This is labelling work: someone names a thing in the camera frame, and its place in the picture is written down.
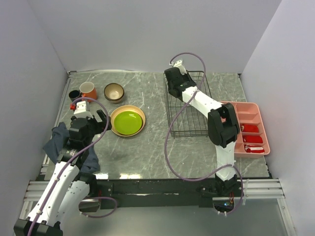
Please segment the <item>beige plate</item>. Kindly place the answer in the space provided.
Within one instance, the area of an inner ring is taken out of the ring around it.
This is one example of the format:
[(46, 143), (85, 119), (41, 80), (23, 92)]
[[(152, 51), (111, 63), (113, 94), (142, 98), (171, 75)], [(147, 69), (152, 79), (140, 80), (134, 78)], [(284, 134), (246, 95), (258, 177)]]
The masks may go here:
[[(133, 135), (125, 136), (125, 135), (122, 135), (122, 134), (118, 133), (118, 132), (116, 131), (116, 129), (113, 127), (113, 120), (114, 120), (115, 116), (116, 116), (118, 113), (123, 112), (123, 111), (134, 111), (134, 112), (137, 112), (137, 113), (141, 116), (141, 118), (142, 118), (142, 120), (143, 120), (143, 125), (142, 125), (141, 129), (140, 129), (137, 133), (135, 133), (135, 134), (133, 134)], [(134, 136), (134, 135), (138, 134), (138, 133), (144, 128), (145, 122), (146, 122), (146, 118), (145, 118), (144, 112), (143, 112), (140, 108), (138, 108), (138, 107), (136, 107), (136, 106), (132, 106), (132, 105), (124, 105), (124, 106), (118, 107), (117, 109), (115, 109), (115, 110), (112, 112), (110, 118), (111, 118), (112, 131), (113, 131), (116, 135), (121, 136), (121, 137), (131, 137), (131, 136)]]

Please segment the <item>green plate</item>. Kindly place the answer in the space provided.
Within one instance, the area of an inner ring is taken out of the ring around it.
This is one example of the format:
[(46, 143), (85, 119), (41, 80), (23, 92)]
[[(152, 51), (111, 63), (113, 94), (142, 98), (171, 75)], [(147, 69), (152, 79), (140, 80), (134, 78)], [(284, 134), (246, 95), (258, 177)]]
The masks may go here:
[(113, 120), (113, 127), (122, 135), (129, 136), (137, 133), (143, 125), (141, 116), (134, 111), (118, 113)]

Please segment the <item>dark brown patterned bowl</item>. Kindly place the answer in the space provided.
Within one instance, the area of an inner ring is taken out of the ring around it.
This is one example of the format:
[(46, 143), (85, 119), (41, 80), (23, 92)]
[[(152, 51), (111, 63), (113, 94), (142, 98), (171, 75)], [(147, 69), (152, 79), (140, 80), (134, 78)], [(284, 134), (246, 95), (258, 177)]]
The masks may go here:
[(117, 83), (110, 83), (104, 88), (104, 97), (111, 103), (120, 103), (123, 100), (124, 95), (124, 88)]

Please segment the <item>orange mug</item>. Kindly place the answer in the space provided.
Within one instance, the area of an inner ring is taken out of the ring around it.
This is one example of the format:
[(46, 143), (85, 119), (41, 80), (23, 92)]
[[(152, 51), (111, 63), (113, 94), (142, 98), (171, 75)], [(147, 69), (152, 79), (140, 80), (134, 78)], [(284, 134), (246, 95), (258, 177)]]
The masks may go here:
[(88, 102), (93, 102), (93, 100), (98, 99), (95, 85), (92, 82), (84, 82), (80, 85), (79, 90), (82, 94), (82, 97), (88, 97)]

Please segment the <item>dark blue mug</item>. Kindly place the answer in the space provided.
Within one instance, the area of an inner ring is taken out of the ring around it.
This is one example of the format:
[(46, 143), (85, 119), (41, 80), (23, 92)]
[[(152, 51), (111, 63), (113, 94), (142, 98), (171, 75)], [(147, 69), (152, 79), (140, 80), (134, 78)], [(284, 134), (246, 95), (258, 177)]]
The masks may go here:
[(68, 94), (68, 97), (71, 100), (71, 102), (75, 101), (76, 99), (80, 98), (81, 96), (82, 96), (82, 94), (79, 90), (72, 90)]

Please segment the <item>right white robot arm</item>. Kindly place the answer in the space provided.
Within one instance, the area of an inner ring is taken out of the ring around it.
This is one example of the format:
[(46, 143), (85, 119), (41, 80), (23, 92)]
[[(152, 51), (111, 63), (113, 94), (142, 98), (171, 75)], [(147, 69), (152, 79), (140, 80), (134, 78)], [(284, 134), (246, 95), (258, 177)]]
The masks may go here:
[[(167, 79), (168, 92), (175, 98), (184, 102), (184, 106), (171, 121), (165, 142), (164, 156), (171, 172), (185, 181), (202, 181), (211, 175), (215, 175), (216, 192), (222, 196), (228, 195), (237, 185), (237, 177), (240, 172), (235, 167), (234, 149), (237, 136), (240, 133), (240, 125), (236, 112), (231, 103), (221, 103), (203, 93), (187, 71), (172, 67), (164, 71)], [(217, 155), (217, 169), (205, 177), (197, 179), (184, 178), (177, 174), (170, 165), (167, 155), (167, 141), (173, 125), (179, 115), (188, 106), (197, 109), (207, 119), (208, 137), (215, 145)]]

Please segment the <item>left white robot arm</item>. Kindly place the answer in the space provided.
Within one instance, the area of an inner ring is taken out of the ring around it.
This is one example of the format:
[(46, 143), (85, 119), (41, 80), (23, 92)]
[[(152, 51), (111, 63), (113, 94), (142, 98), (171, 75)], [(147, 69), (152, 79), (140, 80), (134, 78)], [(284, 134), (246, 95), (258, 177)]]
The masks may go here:
[(99, 193), (96, 177), (81, 172), (95, 145), (95, 135), (103, 136), (111, 129), (107, 111), (97, 110), (98, 122), (90, 112), (80, 112), (71, 118), (68, 135), (62, 139), (53, 175), (33, 210), (14, 225), (17, 236), (62, 236), (62, 222), (86, 197)]

